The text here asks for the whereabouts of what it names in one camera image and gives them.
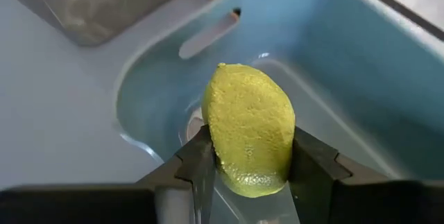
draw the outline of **light blue bin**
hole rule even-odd
[[[184,41],[235,8],[230,32],[179,57]],[[443,59],[362,0],[215,0],[123,71],[122,135],[167,160],[220,62],[267,73],[289,95],[297,125],[343,154],[396,178],[444,178]],[[251,200],[216,181],[212,223],[277,219],[297,223],[288,187]]]

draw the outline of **lime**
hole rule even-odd
[[[217,170],[231,190],[256,198],[284,187],[296,119],[288,96],[271,78],[246,65],[219,64],[202,112]]]

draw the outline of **gray countertop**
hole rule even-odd
[[[209,0],[172,0],[111,42],[80,48],[16,0],[0,0],[0,188],[134,182],[157,164],[112,127],[125,61]]]

